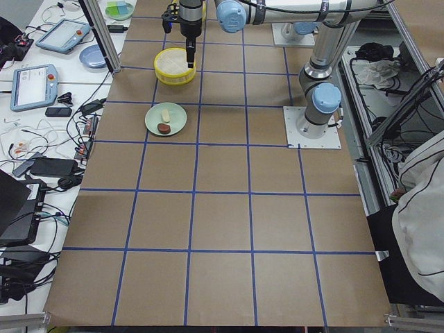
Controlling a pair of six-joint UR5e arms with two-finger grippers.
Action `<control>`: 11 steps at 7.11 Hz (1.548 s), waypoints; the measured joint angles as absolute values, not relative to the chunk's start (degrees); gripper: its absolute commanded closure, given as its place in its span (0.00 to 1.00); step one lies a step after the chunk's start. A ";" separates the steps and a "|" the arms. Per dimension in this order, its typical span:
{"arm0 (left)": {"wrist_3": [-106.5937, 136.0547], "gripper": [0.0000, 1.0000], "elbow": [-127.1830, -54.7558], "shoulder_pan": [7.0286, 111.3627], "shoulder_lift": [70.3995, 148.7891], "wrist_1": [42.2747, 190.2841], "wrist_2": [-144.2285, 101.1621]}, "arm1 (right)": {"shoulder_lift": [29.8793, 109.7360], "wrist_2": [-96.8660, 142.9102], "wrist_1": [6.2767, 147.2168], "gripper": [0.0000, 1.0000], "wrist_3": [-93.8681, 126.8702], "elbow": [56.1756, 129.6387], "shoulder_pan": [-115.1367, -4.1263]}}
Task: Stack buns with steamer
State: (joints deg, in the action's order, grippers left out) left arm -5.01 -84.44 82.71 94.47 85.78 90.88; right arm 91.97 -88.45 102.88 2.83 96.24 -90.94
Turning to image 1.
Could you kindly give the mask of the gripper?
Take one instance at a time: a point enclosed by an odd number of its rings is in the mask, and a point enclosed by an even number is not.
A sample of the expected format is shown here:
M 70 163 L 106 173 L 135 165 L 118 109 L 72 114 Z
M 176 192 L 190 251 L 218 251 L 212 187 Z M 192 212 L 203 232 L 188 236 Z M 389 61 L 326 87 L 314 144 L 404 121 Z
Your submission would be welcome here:
M 187 66 L 194 68 L 196 39 L 202 33 L 203 2 L 179 0 L 180 32 L 186 38 Z

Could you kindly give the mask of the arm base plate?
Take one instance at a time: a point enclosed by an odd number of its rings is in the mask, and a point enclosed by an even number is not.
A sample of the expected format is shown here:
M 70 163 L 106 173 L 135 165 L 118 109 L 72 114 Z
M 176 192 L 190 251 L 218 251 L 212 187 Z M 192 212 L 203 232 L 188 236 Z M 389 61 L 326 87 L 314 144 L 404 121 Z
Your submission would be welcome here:
M 274 23 L 272 26 L 274 45 L 280 47 L 312 48 L 315 44 L 315 22 Z
M 335 119 L 331 115 L 324 125 L 314 125 L 305 118 L 306 107 L 284 106 L 284 124 L 289 148 L 341 149 Z

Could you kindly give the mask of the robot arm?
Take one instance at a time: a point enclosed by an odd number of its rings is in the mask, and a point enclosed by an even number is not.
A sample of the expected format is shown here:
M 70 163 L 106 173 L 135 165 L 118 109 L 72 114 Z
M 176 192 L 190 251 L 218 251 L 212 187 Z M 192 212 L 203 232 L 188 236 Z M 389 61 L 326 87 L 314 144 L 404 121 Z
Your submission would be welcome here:
M 307 107 L 296 121 L 297 131 L 317 139 L 325 134 L 330 117 L 339 108 L 340 91 L 330 82 L 332 70 L 360 20 L 378 7 L 378 1 L 216 1 L 216 17 L 227 33 L 245 25 L 265 23 L 319 23 L 311 56 L 300 70 L 299 82 Z

